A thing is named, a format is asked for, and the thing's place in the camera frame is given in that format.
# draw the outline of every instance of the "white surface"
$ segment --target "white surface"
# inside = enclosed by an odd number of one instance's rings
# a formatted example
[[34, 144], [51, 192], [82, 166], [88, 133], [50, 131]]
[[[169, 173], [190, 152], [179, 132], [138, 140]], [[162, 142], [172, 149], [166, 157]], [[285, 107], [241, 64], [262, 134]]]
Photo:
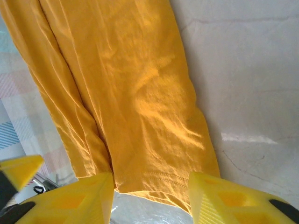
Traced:
[[[222, 177], [299, 208], [299, 1], [171, 5]], [[118, 206], [124, 202], [128, 210]], [[114, 204], [113, 224], [192, 223], [138, 198], [118, 196]]]

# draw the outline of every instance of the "yellow cloth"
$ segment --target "yellow cloth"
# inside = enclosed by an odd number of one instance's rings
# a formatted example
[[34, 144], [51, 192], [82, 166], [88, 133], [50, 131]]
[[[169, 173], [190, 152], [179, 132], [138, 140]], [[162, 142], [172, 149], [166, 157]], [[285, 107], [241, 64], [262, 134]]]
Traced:
[[219, 176], [168, 0], [0, 0], [77, 177], [190, 212], [191, 171]]

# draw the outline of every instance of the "yellow plastic part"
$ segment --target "yellow plastic part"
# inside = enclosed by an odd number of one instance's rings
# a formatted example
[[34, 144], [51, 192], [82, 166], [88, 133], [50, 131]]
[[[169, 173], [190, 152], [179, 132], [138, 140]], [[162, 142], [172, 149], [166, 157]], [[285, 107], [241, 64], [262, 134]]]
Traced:
[[36, 205], [17, 224], [109, 224], [114, 184], [111, 173], [29, 198]]
[[20, 191], [43, 163], [40, 155], [24, 156], [0, 162], [0, 170], [10, 180], [17, 191]]
[[269, 200], [287, 202], [271, 194], [198, 172], [188, 190], [194, 224], [294, 224]]

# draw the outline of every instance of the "checkered cloth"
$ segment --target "checkered cloth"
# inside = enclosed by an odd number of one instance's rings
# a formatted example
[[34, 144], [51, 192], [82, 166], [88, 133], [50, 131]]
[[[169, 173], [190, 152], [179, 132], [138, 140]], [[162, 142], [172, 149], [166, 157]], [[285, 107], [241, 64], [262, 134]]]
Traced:
[[2, 19], [0, 100], [8, 115], [8, 119], [0, 119], [0, 150], [20, 143], [26, 155], [43, 156], [41, 174], [58, 185], [75, 181], [56, 127]]

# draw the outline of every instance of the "yellow fabric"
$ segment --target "yellow fabric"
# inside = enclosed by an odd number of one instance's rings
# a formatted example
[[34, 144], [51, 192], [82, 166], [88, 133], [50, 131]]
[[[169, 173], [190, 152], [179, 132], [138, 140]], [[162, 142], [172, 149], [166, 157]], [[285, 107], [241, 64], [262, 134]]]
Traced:
[[190, 212], [191, 171], [219, 176], [168, 0], [0, 0], [77, 177]]

